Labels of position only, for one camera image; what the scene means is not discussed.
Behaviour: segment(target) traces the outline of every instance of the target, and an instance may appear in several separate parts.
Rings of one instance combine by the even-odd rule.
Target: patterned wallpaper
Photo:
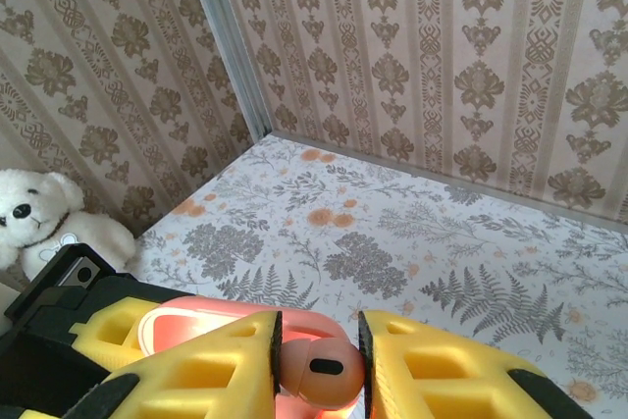
[[[199,0],[0,0],[2,168],[139,234],[249,145]]]
[[[232,3],[277,129],[628,222],[628,0]]]

